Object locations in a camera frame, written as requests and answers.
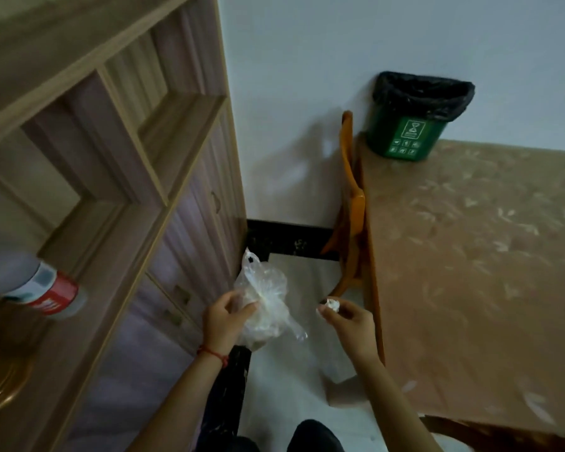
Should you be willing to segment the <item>orange wooden chair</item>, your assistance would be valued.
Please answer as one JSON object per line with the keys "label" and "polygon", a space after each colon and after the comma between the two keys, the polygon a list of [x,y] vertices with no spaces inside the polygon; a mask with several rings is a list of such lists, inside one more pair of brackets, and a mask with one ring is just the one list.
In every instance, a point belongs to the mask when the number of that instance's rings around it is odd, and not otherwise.
{"label": "orange wooden chair", "polygon": [[321,250],[321,255],[336,252],[339,256],[341,277],[330,296],[342,296],[347,289],[361,288],[369,262],[366,249],[366,196],[354,171],[353,113],[344,111],[339,130],[339,150],[342,165],[341,207],[332,235]]}

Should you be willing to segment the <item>person's left forearm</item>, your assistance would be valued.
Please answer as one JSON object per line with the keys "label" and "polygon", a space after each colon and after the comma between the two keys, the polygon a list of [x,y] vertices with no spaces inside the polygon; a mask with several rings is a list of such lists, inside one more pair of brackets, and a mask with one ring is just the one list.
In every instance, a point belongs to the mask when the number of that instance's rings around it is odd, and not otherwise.
{"label": "person's left forearm", "polygon": [[200,347],[157,411],[126,452],[188,452],[208,395],[228,357]]}

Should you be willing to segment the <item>person's right forearm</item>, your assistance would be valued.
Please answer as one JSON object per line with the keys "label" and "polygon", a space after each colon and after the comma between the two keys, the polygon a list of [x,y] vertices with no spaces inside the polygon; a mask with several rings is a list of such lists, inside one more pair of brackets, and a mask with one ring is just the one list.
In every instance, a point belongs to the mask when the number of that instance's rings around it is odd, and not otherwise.
{"label": "person's right forearm", "polygon": [[377,356],[352,364],[389,452],[444,452]]}

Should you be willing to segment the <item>table with brown patterned top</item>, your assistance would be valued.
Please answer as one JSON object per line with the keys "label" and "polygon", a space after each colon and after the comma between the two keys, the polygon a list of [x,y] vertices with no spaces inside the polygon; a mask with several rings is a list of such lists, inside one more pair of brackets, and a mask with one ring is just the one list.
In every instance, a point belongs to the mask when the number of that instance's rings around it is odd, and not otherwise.
{"label": "table with brown patterned top", "polygon": [[379,353],[414,410],[565,437],[565,151],[355,155]]}

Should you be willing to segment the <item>green trash bin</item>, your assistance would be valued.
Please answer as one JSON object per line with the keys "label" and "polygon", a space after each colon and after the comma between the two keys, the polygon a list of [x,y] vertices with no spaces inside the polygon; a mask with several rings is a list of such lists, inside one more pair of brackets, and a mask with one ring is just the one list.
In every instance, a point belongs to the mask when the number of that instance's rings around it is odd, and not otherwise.
{"label": "green trash bin", "polygon": [[377,105],[369,119],[366,144],[381,157],[418,162],[429,156],[447,125]]}

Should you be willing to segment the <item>person's dark trousers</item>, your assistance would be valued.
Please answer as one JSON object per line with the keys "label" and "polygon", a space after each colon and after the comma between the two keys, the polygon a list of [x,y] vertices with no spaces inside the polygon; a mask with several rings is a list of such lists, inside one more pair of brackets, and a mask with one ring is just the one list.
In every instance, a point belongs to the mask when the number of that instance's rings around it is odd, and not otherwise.
{"label": "person's dark trousers", "polygon": [[[208,396],[194,452],[262,452],[255,441],[238,435],[251,351],[234,346]],[[345,452],[335,434],[315,419],[296,427],[286,452]]]}

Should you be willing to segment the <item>person's right hand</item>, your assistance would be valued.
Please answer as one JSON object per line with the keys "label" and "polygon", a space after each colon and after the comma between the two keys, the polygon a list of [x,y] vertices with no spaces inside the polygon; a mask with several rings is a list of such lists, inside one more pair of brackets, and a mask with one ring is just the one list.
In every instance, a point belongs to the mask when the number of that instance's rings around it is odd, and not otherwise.
{"label": "person's right hand", "polygon": [[[379,360],[374,317],[352,301],[329,297],[340,302],[340,325],[333,328],[342,348],[355,367]],[[321,302],[318,307],[326,307]]]}

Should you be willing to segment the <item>clear plastic bag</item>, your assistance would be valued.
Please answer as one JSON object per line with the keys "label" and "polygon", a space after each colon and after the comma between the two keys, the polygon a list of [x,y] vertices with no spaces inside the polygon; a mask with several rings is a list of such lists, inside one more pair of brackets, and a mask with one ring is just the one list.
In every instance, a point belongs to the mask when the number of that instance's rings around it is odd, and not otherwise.
{"label": "clear plastic bag", "polygon": [[256,352],[283,334],[293,334],[302,342],[306,330],[294,319],[287,304],[288,281],[285,274],[246,248],[240,272],[234,281],[237,309],[257,304],[256,312],[245,322],[237,345]]}

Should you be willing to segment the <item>wooden shelf cabinet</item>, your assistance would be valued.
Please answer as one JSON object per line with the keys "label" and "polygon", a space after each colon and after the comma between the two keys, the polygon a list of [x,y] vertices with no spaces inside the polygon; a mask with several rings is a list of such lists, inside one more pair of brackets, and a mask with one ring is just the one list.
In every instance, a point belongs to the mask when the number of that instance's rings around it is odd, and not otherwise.
{"label": "wooden shelf cabinet", "polygon": [[138,331],[128,349],[165,353],[164,374],[193,357],[246,232],[218,0],[48,0],[0,20],[0,240],[88,295],[66,319],[0,299],[0,352],[33,358],[0,452],[110,440],[82,426],[113,345]]}

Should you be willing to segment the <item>person's left hand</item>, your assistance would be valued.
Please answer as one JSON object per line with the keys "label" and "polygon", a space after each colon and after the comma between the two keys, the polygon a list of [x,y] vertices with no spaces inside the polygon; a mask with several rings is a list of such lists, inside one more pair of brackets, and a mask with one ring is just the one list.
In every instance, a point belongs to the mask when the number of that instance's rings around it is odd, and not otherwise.
{"label": "person's left hand", "polygon": [[246,324],[234,321],[238,297],[237,292],[226,292],[203,313],[201,348],[219,358],[228,357]]}

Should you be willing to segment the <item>round golden metal object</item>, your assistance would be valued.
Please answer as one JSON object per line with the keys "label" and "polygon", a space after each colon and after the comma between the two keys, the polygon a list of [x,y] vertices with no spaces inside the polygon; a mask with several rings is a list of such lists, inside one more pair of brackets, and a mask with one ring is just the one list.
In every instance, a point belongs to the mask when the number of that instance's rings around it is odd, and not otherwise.
{"label": "round golden metal object", "polygon": [[11,403],[30,378],[33,358],[0,352],[0,410]]}

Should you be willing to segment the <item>plastic bottle with red label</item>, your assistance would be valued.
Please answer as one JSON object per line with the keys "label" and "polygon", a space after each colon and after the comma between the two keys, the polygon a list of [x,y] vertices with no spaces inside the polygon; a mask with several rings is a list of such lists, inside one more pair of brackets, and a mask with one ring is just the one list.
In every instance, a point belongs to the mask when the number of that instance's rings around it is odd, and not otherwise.
{"label": "plastic bottle with red label", "polygon": [[76,281],[35,255],[0,252],[0,298],[50,319],[66,319],[83,308],[87,297]]}

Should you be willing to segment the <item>black bin liner bag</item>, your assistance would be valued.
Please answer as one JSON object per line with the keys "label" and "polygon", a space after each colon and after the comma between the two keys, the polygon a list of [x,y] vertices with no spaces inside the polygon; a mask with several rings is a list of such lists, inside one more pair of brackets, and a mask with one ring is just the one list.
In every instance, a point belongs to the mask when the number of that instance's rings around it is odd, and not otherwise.
{"label": "black bin liner bag", "polygon": [[465,112],[475,84],[452,78],[385,71],[377,75],[373,101],[402,116],[449,123]]}

